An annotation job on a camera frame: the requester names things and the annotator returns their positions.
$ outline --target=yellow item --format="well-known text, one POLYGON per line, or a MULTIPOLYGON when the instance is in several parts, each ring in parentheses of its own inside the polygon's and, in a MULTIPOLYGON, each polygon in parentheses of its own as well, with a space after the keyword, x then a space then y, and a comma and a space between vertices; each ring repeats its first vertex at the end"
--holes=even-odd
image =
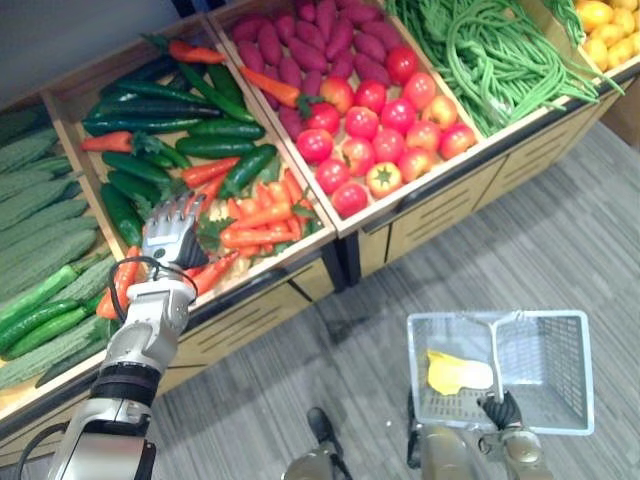
POLYGON ((455 395, 461 388, 486 390, 493 385, 493 370, 486 363, 463 360, 436 350, 427 350, 427 357, 427 383, 442 395, 455 395))
POLYGON ((599 38, 589 38, 584 42, 584 50, 587 55, 593 60, 601 71, 607 70, 609 59, 607 57, 607 46, 599 38))
POLYGON ((625 37, 627 35, 631 35, 633 33, 633 29, 636 27, 636 22, 633 19, 633 13, 629 10, 625 10, 624 8, 613 9, 613 19, 611 20, 611 24, 620 25, 625 37))
POLYGON ((616 43, 609 49, 608 54, 608 68, 611 70, 624 62, 629 60, 633 56, 633 43, 629 38, 625 38, 616 43))
POLYGON ((613 8, 606 3, 595 0, 578 3, 576 12, 578 12, 584 31, 587 33, 600 25, 610 23, 613 18, 613 8))
POLYGON ((625 34, 622 30, 622 27, 620 25, 613 25, 611 23, 600 25, 593 32, 591 32, 591 35, 589 35, 590 39, 602 40, 607 47, 618 43, 624 37, 625 34))

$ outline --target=red tomato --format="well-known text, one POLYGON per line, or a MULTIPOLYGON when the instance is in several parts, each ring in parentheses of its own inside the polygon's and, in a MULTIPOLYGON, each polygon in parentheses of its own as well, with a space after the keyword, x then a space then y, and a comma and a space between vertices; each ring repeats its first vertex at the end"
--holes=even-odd
POLYGON ((420 147, 435 152, 440 145, 440 127, 428 120, 414 123, 407 132, 406 144, 408 148, 420 147))
POLYGON ((422 110, 436 96, 436 82, 428 73, 416 72, 402 89, 402 97, 411 102, 416 110, 422 110))
POLYGON ((442 158, 449 160, 466 151, 475 143, 476 136, 473 134, 473 130, 464 123, 456 123, 442 132, 439 152, 442 158))
POLYGON ((367 107, 376 115, 380 115, 382 107, 387 102, 387 87, 375 80, 365 80, 358 86, 355 104, 367 107))
POLYGON ((354 177, 365 175, 376 163, 373 145, 365 138, 349 138, 342 144, 342 156, 354 177))
POLYGON ((431 170, 434 163, 433 153, 424 148, 409 148, 400 157, 398 168, 402 179, 409 183, 431 170))
POLYGON ((352 137, 373 140, 378 133, 378 116, 367 107, 351 107, 347 112, 344 128, 352 137))
POLYGON ((374 198, 386 197, 402 186, 402 174, 395 163, 378 163, 367 172, 367 187, 374 198))
POLYGON ((405 45, 391 49, 385 60, 385 66, 396 85, 404 85, 418 69, 418 57, 415 52, 405 45))
POLYGON ((392 128, 385 128, 378 132, 373 139, 373 151, 376 153, 376 163, 397 162, 404 150, 404 137, 392 128))
POLYGON ((346 183, 351 176, 349 168, 337 158, 330 158, 320 164, 316 170, 316 180, 320 188, 327 195, 331 195, 336 189, 346 183))
POLYGON ((369 203, 367 191, 356 182, 347 182, 338 187, 331 195, 331 205, 341 217, 346 218, 358 213, 369 203))
POLYGON ((329 158, 333 150, 333 137, 326 130, 305 130, 296 139, 296 147, 307 163, 317 165, 329 158))
POLYGON ((307 119, 307 128, 320 128, 332 135, 340 128, 340 113, 330 103, 311 105, 311 116, 307 119))
POLYGON ((384 106, 380 115, 383 127, 393 128, 403 135, 415 122, 416 111, 406 98, 391 100, 384 106))
POLYGON ((336 107, 340 115, 347 113, 353 105, 353 89, 344 78, 327 77, 320 85, 320 96, 336 107))

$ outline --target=sweet potato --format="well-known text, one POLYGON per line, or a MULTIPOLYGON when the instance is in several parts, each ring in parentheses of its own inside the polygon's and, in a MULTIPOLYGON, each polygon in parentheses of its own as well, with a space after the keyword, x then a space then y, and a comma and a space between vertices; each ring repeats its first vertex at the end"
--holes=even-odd
POLYGON ((340 12, 340 16, 349 20, 354 25, 362 25, 366 22, 372 22, 382 18, 382 12, 379 8, 371 5, 349 5, 340 12))
POLYGON ((324 52, 326 44, 324 43, 324 37, 318 27, 313 23, 305 22, 304 20, 298 20, 296 22, 296 37, 302 40, 304 43, 308 43, 314 48, 317 48, 321 52, 324 52))
POLYGON ((260 31, 258 31, 258 47, 265 62, 273 66, 280 64, 282 47, 280 46, 276 27, 272 23, 267 22, 260 27, 260 31))
POLYGON ((367 55, 363 53, 356 53, 356 56, 353 59, 353 66, 355 67, 360 80, 375 80, 387 87, 391 85, 391 79, 389 78, 387 69, 378 62, 371 60, 367 55))
POLYGON ((402 45, 402 37, 398 31, 384 20, 363 23, 360 30, 380 40, 387 51, 402 45))
POLYGON ((276 15, 273 23, 280 41, 283 45, 289 45, 289 39, 296 33, 296 21, 293 19, 293 15, 289 12, 280 12, 276 15))
POLYGON ((231 38, 237 44, 243 40, 255 42, 258 38, 260 27, 268 20, 255 13, 245 15, 236 22, 231 30, 231 38))
POLYGON ((335 0, 320 0, 316 7, 316 25, 325 43, 331 38, 333 24, 336 23, 336 2, 335 0))
POLYGON ((302 93, 305 95, 315 96, 320 91, 320 84, 322 83, 322 72, 318 70, 312 70, 307 73, 302 81, 302 93))
POLYGON ((327 71, 327 60, 320 50, 308 43, 301 42, 298 38, 289 39, 289 52, 291 57, 305 72, 311 70, 327 71))
POLYGON ((300 88, 302 85, 302 73, 296 61, 291 57, 284 57, 278 67, 280 80, 294 87, 300 88))
POLYGON ((387 51, 382 42, 368 33, 358 33, 353 38, 353 46, 357 52, 368 55, 378 63, 384 63, 384 59, 387 58, 387 51))
POLYGON ((336 21, 335 26, 333 27, 333 32, 331 32, 331 40, 327 45, 327 49, 325 50, 325 54, 330 61, 335 60, 336 55, 340 53, 342 50, 346 50, 351 46, 351 41, 353 40, 353 24, 344 18, 338 19, 336 21))

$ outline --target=orange carrot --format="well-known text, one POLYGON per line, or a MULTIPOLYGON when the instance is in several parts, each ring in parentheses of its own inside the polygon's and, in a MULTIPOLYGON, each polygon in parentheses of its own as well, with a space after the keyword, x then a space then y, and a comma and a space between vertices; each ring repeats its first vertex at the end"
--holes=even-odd
POLYGON ((193 279, 198 287, 198 295, 208 292, 231 269, 240 254, 237 251, 226 254, 215 263, 210 263, 193 279))
POLYGON ((169 55, 175 60, 184 63, 222 63, 227 57, 206 47, 196 47, 182 40, 171 40, 169 42, 169 55))
POLYGON ((87 137, 80 147, 85 152, 122 152, 131 153, 131 132, 111 132, 99 137, 87 137))
MULTIPOLYGON (((133 246, 127 251, 127 258, 137 257, 140 255, 140 247, 133 246)), ((129 305, 129 297, 127 297, 127 289, 133 285, 136 281, 136 275, 138 274, 138 262, 123 263, 118 267, 116 276, 114 278, 114 284, 116 287, 116 295, 120 307, 124 310, 129 305)), ((118 318, 116 309, 111 301, 111 289, 107 288, 100 304, 96 309, 96 315, 103 318, 110 318, 115 320, 118 318)))

